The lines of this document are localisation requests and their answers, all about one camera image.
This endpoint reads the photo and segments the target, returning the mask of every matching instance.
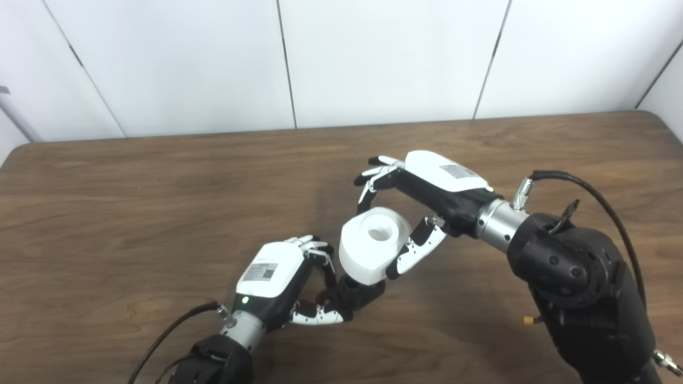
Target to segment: hole in cup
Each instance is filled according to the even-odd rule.
[[[372,215],[363,221],[362,230],[374,241],[390,241],[398,235],[398,227],[391,218]]]
[[[391,232],[385,230],[385,228],[371,229],[367,231],[367,234],[377,241],[387,241],[391,238]]]

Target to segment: wood grain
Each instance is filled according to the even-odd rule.
[[[506,196],[535,168],[592,182],[639,251],[659,346],[683,359],[683,148],[656,116],[628,112],[22,146],[0,169],[0,381],[125,382],[171,321],[232,297],[261,244],[337,244],[366,158],[419,148]],[[576,197],[576,222],[616,238],[572,185],[539,184],[528,207],[561,212]],[[413,223],[428,213],[398,192],[375,205]],[[535,314],[503,254],[447,239],[355,321],[269,335],[255,382],[578,383],[546,330],[522,325]],[[139,382],[219,327],[210,315],[182,325]]]

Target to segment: robotic arm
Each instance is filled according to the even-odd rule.
[[[349,310],[299,299],[314,269],[322,272],[325,286],[334,289],[337,277],[332,253],[328,243],[311,235],[265,244],[240,277],[232,310],[218,307],[222,330],[195,343],[188,355],[162,373],[157,384],[176,364],[169,384],[248,384],[253,379],[251,355],[267,333],[288,323],[323,325],[350,320]],[[129,383],[156,346],[158,343],[145,354]]]
[[[614,242],[597,230],[571,223],[578,201],[561,217],[524,210],[535,180],[574,176],[535,172],[510,203],[476,173],[433,152],[413,151],[405,161],[378,156],[369,163],[380,167],[363,172],[354,182],[365,185],[358,213],[370,209],[379,190],[390,188],[436,213],[421,221],[388,265],[389,279],[428,255],[446,234],[479,238],[505,253],[512,272],[528,283],[541,313],[538,321],[545,323],[558,352],[582,382],[659,384],[653,360],[683,375],[668,355],[655,349],[644,289],[637,286]],[[363,284],[355,289],[361,292],[357,296],[375,290]]]

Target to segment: label sticker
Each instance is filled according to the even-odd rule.
[[[275,273],[277,264],[275,263],[261,263],[252,264],[245,275],[243,281],[245,282],[269,282]]]
[[[441,165],[439,168],[443,169],[444,171],[448,172],[449,175],[453,176],[454,178],[470,178],[470,177],[479,177],[476,173],[472,172],[471,170],[463,167],[460,164],[447,164],[447,165]]]

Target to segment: white wall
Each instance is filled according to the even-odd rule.
[[[683,141],[683,49],[671,60],[639,108],[658,115]]]
[[[297,126],[472,118],[507,0],[280,0]]]
[[[682,40],[680,0],[513,0],[476,117],[634,109]]]
[[[24,136],[7,115],[0,110],[0,165],[3,164],[13,149],[28,142],[26,136]]]
[[[614,111],[683,40],[680,0],[279,5],[0,1],[0,106],[35,141]]]
[[[40,0],[0,1],[0,86],[34,141],[123,137]]]
[[[294,128],[275,0],[47,0],[128,136]]]

